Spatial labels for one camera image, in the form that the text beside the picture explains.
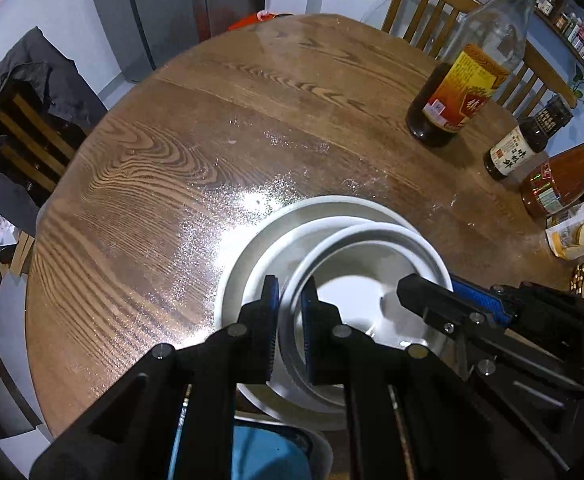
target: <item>red sauce bottle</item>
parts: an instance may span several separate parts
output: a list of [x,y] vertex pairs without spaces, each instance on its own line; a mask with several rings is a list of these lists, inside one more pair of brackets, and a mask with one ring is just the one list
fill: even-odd
[[584,143],[559,153],[532,171],[521,184],[521,199],[533,218],[571,206],[584,194]]

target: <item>white bowl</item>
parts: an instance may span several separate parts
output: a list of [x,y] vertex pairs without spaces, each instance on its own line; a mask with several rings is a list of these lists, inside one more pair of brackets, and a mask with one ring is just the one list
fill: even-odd
[[346,324],[388,346],[419,343],[441,353],[447,338],[402,307],[396,296],[399,280],[414,272],[452,290],[450,274],[434,248],[421,235],[395,224],[353,226],[316,246],[288,281],[279,309],[278,343],[294,383],[319,402],[344,403],[342,388],[312,386],[305,372],[297,305],[312,275],[319,299],[339,307]]
[[[265,219],[256,234],[246,242],[234,263],[226,267],[219,280],[214,302],[216,330],[238,319],[243,304],[239,300],[243,298],[249,276],[258,260],[276,240],[307,222],[331,216],[354,216],[372,221],[393,222],[416,232],[402,216],[362,198],[329,195],[290,204]],[[344,428],[344,418],[340,412],[319,413],[296,406],[263,384],[239,384],[238,389],[258,409],[286,424],[325,431]]]
[[[267,274],[273,274],[278,278],[282,290],[299,264],[319,243],[344,228],[365,222],[371,222],[371,220],[354,216],[329,216],[307,222],[284,234],[265,251],[254,266],[243,291],[242,304],[261,297]],[[319,402],[294,384],[285,370],[278,345],[274,354],[272,376],[267,384],[277,394],[298,406],[317,412],[344,414],[342,405]]]

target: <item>red and yellow label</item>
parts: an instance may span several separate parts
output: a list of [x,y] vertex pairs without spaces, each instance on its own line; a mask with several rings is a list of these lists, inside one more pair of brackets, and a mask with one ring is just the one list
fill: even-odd
[[434,125],[458,132],[478,112],[510,72],[469,43],[429,98],[423,113]]

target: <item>table top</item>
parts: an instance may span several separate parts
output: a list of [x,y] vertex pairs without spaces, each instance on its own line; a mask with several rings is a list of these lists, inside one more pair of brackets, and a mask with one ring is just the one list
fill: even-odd
[[34,387],[58,435],[158,342],[201,342],[246,234],[310,196],[403,215],[451,272],[566,289],[517,192],[482,156],[515,126],[488,102],[431,150],[405,114],[435,61],[335,15],[224,34],[168,62],[85,140],[41,221],[27,287]]

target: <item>clothing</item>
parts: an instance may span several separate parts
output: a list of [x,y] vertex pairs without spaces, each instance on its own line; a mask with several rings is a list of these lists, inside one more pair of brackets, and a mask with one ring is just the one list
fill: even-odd
[[[47,113],[91,131],[107,110],[67,59],[36,27],[25,34],[0,62],[0,92],[9,82],[31,85]],[[0,136],[0,147],[5,142]],[[0,173],[0,215],[35,236],[38,207],[25,188]]]

